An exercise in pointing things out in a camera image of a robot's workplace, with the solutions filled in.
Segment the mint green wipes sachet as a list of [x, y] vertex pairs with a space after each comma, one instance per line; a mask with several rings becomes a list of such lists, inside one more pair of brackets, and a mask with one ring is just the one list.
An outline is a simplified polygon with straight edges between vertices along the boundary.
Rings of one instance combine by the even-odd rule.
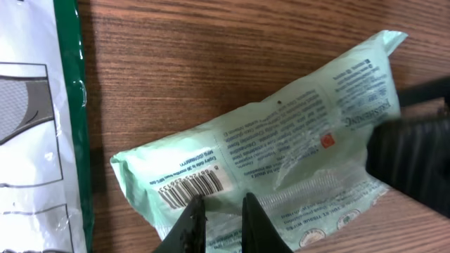
[[119, 152], [124, 196], [166, 239], [202, 195], [208, 252], [241, 250], [247, 193], [291, 250], [340, 230], [387, 190], [366, 172], [366, 144], [401, 114], [389, 56], [406, 37], [383, 30], [260, 102]]

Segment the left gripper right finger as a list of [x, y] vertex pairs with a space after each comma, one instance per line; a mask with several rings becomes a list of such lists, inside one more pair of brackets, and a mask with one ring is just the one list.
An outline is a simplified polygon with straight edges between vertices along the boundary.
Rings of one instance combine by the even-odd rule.
[[242, 253], [293, 253], [253, 193], [243, 199]]

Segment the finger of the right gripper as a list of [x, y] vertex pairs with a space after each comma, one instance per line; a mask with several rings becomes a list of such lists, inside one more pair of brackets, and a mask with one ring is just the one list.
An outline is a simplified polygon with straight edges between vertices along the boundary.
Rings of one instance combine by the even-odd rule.
[[449, 217], [449, 118], [391, 121], [367, 144], [366, 171], [395, 190]]
[[443, 98], [449, 105], [449, 77], [442, 77], [397, 92], [401, 107]]

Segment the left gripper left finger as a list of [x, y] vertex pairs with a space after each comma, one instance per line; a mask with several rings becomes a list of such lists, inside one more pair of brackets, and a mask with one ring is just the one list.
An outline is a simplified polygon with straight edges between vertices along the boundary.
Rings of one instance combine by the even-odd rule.
[[205, 253], [206, 220], [204, 200], [196, 195], [154, 253]]

